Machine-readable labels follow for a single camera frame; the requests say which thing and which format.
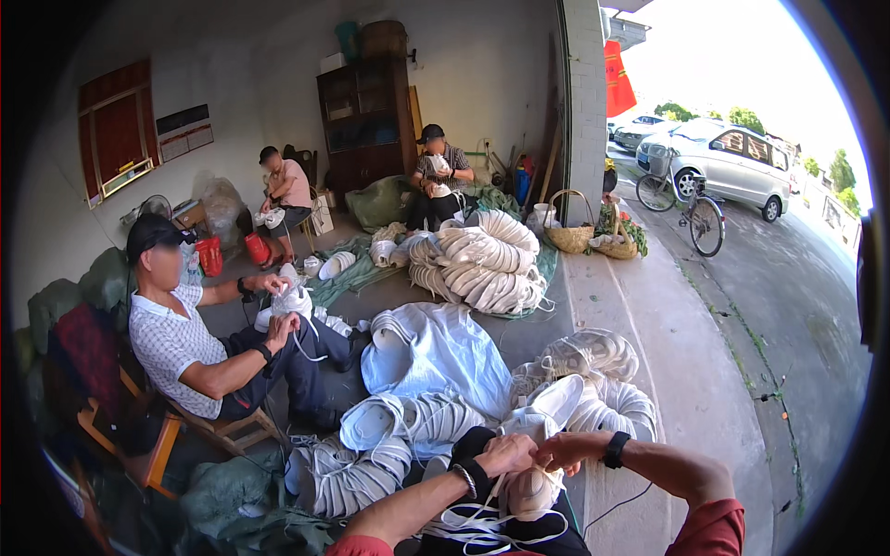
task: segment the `man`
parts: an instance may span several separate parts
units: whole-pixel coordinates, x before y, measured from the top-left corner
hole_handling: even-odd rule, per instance
[[[449,145],[445,141],[445,132],[438,125],[429,124],[425,127],[420,133],[417,144],[425,145],[426,151],[417,158],[417,168],[411,176],[411,185],[419,191],[414,194],[408,221],[405,223],[405,227],[409,230],[408,236],[412,235],[414,230],[422,230],[424,221],[430,231],[436,231],[439,228],[435,223],[437,218],[439,223],[442,223],[449,218],[455,218],[456,214],[461,212],[463,207],[458,195],[433,196],[437,184],[448,186],[452,192],[460,192],[474,177],[473,168],[470,167],[464,151]],[[437,171],[430,160],[433,155],[442,155],[450,170]],[[476,207],[474,197],[461,195],[461,198],[467,205]]]
[[[447,507],[483,504],[493,482],[504,473],[524,471],[537,463],[548,471],[563,468],[572,476],[580,471],[581,461],[587,458],[604,459],[606,465],[612,467],[627,467],[686,500],[689,504],[686,522],[667,548],[667,556],[741,554],[745,537],[744,510],[735,500],[732,477],[726,466],[680,448],[627,438],[624,433],[605,431],[563,432],[537,448],[526,435],[496,437],[493,431],[474,427],[455,444],[449,472],[405,488],[359,512],[341,539],[328,549],[327,556],[390,556],[399,541],[414,535]],[[469,469],[455,469],[455,463]],[[473,491],[475,498],[469,494]],[[559,513],[568,511],[564,497],[565,493],[561,492],[554,506]],[[467,508],[454,511],[466,513]],[[561,534],[565,522],[553,514],[532,522],[508,520],[500,534],[510,537],[512,545],[520,551],[531,551],[523,552],[525,554],[589,556],[582,539],[583,530],[579,533],[573,527],[571,516],[565,517],[570,525]],[[418,553],[459,556],[497,549],[494,545],[476,545],[467,546],[464,552],[469,531],[454,533],[455,539],[423,535]],[[537,542],[554,535],[555,538]]]
[[[273,204],[285,211],[284,220],[278,226],[270,230],[263,225],[257,229],[260,238],[269,246],[269,259],[260,267],[267,270],[278,263],[294,262],[294,246],[287,231],[309,218],[312,198],[309,195],[309,179],[303,168],[295,160],[282,158],[278,149],[264,147],[260,151],[260,165],[269,173],[266,200],[260,212],[268,213]],[[276,243],[284,251],[283,254],[278,254],[279,246]]]
[[[312,359],[328,355],[346,372],[359,368],[364,346],[356,342],[351,349],[348,340],[314,318],[316,336],[296,313],[272,317],[268,334],[249,326],[217,340],[197,307],[256,290],[276,294],[290,281],[266,274],[218,286],[180,284],[181,241],[182,233],[157,214],[140,216],[126,240],[138,288],[132,295],[130,341],[155,387],[199,417],[238,420],[253,414],[284,376],[290,422],[335,430],[338,415],[326,408],[318,363]]]

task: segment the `bicycle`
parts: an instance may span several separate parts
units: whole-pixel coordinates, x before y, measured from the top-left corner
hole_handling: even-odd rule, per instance
[[[643,206],[655,213],[664,213],[670,210],[676,201],[684,202],[677,191],[674,180],[668,177],[676,151],[668,147],[667,153],[667,166],[664,175],[648,173],[636,182],[636,198],[643,203]],[[726,236],[725,217],[717,204],[723,200],[713,193],[705,191],[708,183],[705,176],[693,173],[688,177],[694,182],[694,187],[689,199],[685,201],[685,209],[680,213],[679,225],[684,228],[689,223],[689,234],[692,237],[695,250],[703,257],[713,257],[717,251],[720,251],[720,246]],[[709,243],[702,241],[706,234],[711,234],[708,236],[709,238],[716,235],[716,246],[707,251],[702,247],[702,244],[709,246]]]

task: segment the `tree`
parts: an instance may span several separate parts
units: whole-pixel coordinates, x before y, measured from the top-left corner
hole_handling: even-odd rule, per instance
[[[814,178],[819,177],[819,164],[813,157],[804,158],[804,169]]]
[[[668,112],[673,112],[674,117],[669,117],[667,115]],[[676,102],[665,102],[664,104],[660,104],[655,107],[655,115],[656,116],[664,116],[668,119],[672,119],[676,122],[688,122],[693,119],[695,116],[689,110],[683,108]]]
[[[760,123],[760,118],[750,109],[733,106],[729,110],[729,121],[736,125],[747,127],[754,133],[760,133],[761,135],[766,133],[764,125]]]
[[[834,183],[831,187],[838,193],[844,189],[851,189],[856,185],[856,178],[853,176],[853,168],[846,161],[846,151],[838,149],[835,151],[834,162],[829,166],[829,177]]]
[[[856,198],[853,188],[847,188],[838,193],[837,200],[850,209],[851,213],[859,216],[859,199]]]

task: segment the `hand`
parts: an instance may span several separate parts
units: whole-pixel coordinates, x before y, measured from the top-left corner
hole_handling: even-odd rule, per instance
[[[255,276],[250,282],[250,289],[256,291],[259,289],[264,289],[272,295],[278,295],[285,289],[285,284],[287,287],[291,287],[293,284],[290,282],[290,278],[287,276],[278,276],[275,273],[272,274],[261,274],[260,276]]]
[[[274,355],[287,343],[287,335],[300,329],[300,317],[296,313],[274,315],[269,319],[269,334],[266,336],[266,347]]]
[[[535,463],[533,457],[537,449],[529,435],[514,433],[489,440],[485,451],[474,459],[492,479],[504,473],[529,469]]]
[[[535,459],[548,471],[564,469],[570,477],[580,471],[581,460],[603,459],[612,432],[560,432],[541,445]]]

